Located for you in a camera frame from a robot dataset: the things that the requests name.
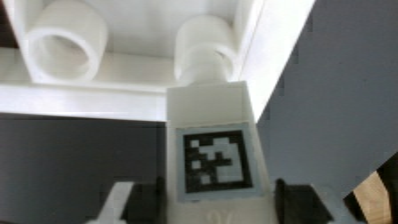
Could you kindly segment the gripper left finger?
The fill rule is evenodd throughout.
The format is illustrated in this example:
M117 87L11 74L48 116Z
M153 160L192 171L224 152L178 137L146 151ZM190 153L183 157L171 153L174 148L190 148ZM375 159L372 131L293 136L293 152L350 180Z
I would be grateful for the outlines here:
M167 224L162 177L155 183L123 181L114 184L98 217L87 224Z

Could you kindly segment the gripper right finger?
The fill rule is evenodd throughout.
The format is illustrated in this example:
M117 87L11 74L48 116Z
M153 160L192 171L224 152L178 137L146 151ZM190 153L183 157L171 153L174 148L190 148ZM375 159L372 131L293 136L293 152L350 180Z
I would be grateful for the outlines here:
M279 224L363 224L331 187L276 181Z

